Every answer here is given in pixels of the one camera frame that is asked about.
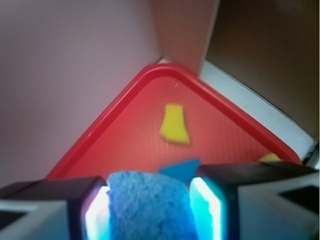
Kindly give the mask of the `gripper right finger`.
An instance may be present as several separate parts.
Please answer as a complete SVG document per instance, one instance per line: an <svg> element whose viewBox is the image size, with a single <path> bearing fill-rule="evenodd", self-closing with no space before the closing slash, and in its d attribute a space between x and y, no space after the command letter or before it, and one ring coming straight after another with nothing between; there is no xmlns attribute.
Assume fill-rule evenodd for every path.
<svg viewBox="0 0 320 240"><path fill-rule="evenodd" d="M317 240L320 173L286 161L201 165L189 187L200 240Z"/></svg>

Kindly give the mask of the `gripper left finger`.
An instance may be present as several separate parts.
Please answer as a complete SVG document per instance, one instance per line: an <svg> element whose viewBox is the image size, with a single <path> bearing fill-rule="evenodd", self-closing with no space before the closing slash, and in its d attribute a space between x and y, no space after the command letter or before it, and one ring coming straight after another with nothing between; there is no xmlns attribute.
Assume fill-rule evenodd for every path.
<svg viewBox="0 0 320 240"><path fill-rule="evenodd" d="M109 189L100 176L4 186L0 189L0 238L108 240Z"/></svg>

